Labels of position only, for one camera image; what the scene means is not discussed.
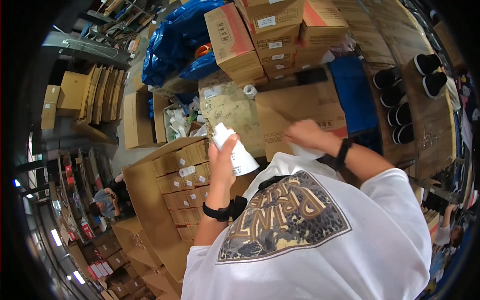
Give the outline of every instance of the black wristband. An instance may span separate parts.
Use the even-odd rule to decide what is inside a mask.
[[[345,166],[345,157],[347,156],[348,150],[352,147],[352,142],[349,139],[343,139],[342,146],[338,151],[338,155],[335,160],[335,171],[339,171],[343,166]]]

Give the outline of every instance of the stacked cardboard boxes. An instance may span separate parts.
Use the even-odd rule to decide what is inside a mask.
[[[295,72],[318,66],[328,49],[338,45],[347,32],[347,22],[330,0],[305,0]]]

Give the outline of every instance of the white paper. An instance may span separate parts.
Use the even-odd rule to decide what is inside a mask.
[[[275,49],[275,48],[282,48],[282,42],[273,42],[273,43],[268,43],[268,48],[269,49]]]
[[[216,85],[212,88],[209,88],[204,91],[205,99],[211,98],[213,96],[220,95],[222,93],[222,88],[219,85]]]
[[[272,55],[272,60],[282,60],[285,54]]]
[[[267,26],[273,26],[275,25],[275,16],[271,16],[271,17],[268,17],[268,18],[264,18],[264,19],[261,19],[261,20],[258,20],[257,21],[257,24],[258,24],[258,28],[264,28],[264,27],[267,27]]]

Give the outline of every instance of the flattened cardboard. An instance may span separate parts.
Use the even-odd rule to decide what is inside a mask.
[[[345,114],[332,81],[258,93],[255,102],[267,161],[276,152],[293,154],[283,141],[283,132],[297,120],[313,119],[325,131],[342,138],[348,136]]]
[[[303,46],[333,46],[348,32],[348,24],[330,0],[305,0],[300,40]]]
[[[260,65],[252,40],[233,3],[205,14],[216,64],[235,73]]]
[[[59,95],[59,85],[47,85],[45,99],[43,101],[41,129],[53,129],[55,127],[55,113]]]
[[[242,0],[235,0],[252,34],[300,24],[304,2],[304,0],[287,0],[245,7]]]

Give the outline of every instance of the black shoe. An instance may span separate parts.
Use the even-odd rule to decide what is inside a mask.
[[[398,67],[394,67],[388,70],[381,70],[373,76],[373,84],[376,88],[381,90],[394,85],[394,83],[397,82],[400,77],[401,74]]]
[[[413,134],[413,124],[395,127],[392,133],[392,139],[395,144],[408,144],[415,140]]]
[[[428,74],[422,80],[423,88],[430,98],[435,98],[442,87],[447,83],[447,75],[443,72]]]
[[[413,58],[413,61],[415,62],[415,66],[417,67],[417,70],[423,76],[433,73],[442,65],[442,63],[440,62],[440,59],[435,54],[430,54],[430,55],[419,54]]]
[[[403,96],[405,96],[405,88],[400,80],[394,86],[383,89],[380,102],[386,108],[392,108],[400,103]]]
[[[404,102],[391,108],[387,114],[387,121],[390,126],[403,126],[412,123],[412,115],[410,114],[410,106],[408,102]]]

